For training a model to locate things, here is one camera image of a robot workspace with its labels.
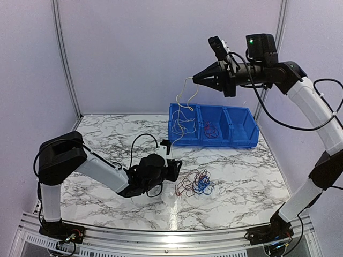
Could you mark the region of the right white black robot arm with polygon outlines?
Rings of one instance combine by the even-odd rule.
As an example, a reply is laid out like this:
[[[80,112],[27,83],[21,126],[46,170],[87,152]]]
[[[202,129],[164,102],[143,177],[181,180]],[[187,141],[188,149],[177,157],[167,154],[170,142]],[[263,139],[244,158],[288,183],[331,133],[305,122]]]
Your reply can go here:
[[[257,90],[256,84],[279,91],[301,110],[311,128],[295,127],[274,118],[266,106],[262,108],[275,123],[297,131],[319,135],[325,150],[309,173],[305,183],[271,217],[265,234],[278,239],[290,227],[293,218],[312,206],[324,191],[342,175],[342,123],[337,110],[332,110],[316,90],[315,83],[300,66],[292,61],[280,62],[271,34],[251,34],[246,37],[246,56],[231,51],[218,36],[208,39],[217,61],[193,77],[193,82],[234,97],[237,86]]]

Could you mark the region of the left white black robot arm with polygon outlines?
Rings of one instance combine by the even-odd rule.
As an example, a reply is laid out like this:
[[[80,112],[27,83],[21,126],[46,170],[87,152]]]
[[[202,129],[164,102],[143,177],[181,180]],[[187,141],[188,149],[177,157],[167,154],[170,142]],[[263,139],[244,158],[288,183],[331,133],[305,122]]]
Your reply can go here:
[[[61,221],[61,185],[72,173],[88,176],[123,198],[133,198],[149,194],[165,181],[177,181],[183,162],[172,157],[171,149],[169,140],[156,142],[153,153],[124,168],[92,151],[77,131],[42,143],[33,161],[33,172],[38,179],[38,200],[47,230],[56,238],[68,233]]]

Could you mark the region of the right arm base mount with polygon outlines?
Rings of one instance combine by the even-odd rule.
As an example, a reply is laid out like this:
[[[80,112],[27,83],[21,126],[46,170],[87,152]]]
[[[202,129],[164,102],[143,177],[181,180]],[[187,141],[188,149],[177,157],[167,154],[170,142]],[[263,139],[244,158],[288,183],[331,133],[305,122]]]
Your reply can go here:
[[[290,223],[286,225],[269,224],[249,228],[244,238],[250,242],[250,245],[258,245],[282,240],[293,235],[294,232]]]

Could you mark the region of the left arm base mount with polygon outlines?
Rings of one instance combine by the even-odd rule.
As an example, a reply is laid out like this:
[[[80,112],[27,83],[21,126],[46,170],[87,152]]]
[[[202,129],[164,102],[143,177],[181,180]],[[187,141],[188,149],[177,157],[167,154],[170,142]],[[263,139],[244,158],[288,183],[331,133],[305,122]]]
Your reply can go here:
[[[59,222],[43,222],[43,226],[40,227],[39,233],[41,235],[59,239],[66,243],[73,241],[77,244],[81,244],[85,235],[85,227]]]

